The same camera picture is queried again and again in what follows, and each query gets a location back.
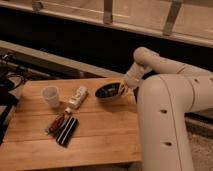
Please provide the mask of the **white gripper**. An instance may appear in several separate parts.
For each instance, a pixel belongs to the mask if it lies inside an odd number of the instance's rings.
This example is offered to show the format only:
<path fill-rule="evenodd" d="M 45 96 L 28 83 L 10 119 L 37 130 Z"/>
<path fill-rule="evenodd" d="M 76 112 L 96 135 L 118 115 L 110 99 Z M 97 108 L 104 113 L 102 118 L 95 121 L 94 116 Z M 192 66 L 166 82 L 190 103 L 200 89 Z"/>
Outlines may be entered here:
<path fill-rule="evenodd" d="M 136 89 L 141 83 L 142 83 L 141 79 L 126 74 L 124 76 L 124 80 L 120 82 L 118 88 L 118 95 L 126 96 L 128 94 L 129 88 Z"/>

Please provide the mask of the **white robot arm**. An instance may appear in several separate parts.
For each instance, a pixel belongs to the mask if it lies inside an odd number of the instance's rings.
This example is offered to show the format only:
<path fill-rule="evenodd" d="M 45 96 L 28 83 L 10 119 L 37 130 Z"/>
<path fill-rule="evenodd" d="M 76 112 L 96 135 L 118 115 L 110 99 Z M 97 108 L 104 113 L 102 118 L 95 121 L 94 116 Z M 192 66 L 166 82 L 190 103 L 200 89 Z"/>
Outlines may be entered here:
<path fill-rule="evenodd" d="M 184 115 L 213 110 L 213 72 L 139 47 L 123 84 L 137 89 L 142 171 L 194 171 Z"/>

